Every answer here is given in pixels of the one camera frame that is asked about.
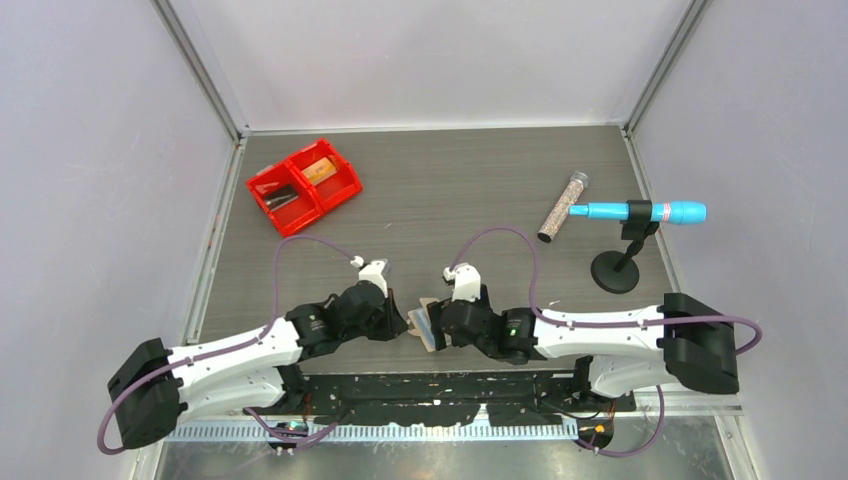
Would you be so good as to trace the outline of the beige leather card holder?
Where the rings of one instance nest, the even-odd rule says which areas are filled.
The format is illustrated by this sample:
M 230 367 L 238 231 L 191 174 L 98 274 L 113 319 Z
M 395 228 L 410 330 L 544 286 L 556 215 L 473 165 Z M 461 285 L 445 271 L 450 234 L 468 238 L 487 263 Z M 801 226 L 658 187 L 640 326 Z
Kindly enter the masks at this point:
M 407 312 L 408 332 L 421 340 L 428 353 L 445 349 L 447 343 L 444 335 L 435 332 L 428 310 L 431 304 L 438 304 L 438 299 L 424 297 L 419 299 L 419 303 L 419 307 Z

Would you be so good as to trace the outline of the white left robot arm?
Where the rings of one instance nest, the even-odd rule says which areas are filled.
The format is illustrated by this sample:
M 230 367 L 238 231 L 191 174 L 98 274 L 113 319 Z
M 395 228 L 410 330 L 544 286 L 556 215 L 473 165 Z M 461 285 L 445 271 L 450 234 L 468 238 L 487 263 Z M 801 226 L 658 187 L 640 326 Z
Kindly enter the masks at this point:
M 196 417 L 275 406 L 298 412 L 307 398 L 295 367 L 330 355 L 358 338 L 390 341 L 407 330 L 391 290 L 360 281 L 341 294 L 299 305 L 268 325 L 205 344 L 140 343 L 107 383 L 112 401 L 102 428 L 115 422 L 120 446 L 107 454 L 156 443 Z

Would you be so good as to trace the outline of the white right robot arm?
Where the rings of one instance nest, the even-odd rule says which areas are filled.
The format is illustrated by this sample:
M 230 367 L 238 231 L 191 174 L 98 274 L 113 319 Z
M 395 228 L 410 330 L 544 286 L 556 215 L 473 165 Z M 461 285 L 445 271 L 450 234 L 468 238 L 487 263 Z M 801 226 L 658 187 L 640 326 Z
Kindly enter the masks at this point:
M 584 410 L 632 390 L 678 383 L 704 394 L 739 391 L 732 322 L 683 293 L 659 305 L 568 313 L 529 307 L 496 312 L 487 297 L 445 299 L 425 308 L 435 347 L 472 346 L 511 365 L 572 357 L 571 397 Z

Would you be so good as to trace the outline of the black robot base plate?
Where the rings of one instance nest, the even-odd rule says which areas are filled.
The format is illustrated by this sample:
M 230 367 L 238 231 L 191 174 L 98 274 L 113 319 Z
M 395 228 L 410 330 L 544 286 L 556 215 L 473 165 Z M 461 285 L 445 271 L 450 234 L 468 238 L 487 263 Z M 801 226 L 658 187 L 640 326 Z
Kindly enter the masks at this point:
M 569 370 L 395 374 L 295 374 L 263 415 L 312 417 L 321 425 L 449 427 L 485 412 L 494 426 L 544 426 L 563 414 L 592 419 L 636 409 L 632 394 L 604 399 Z

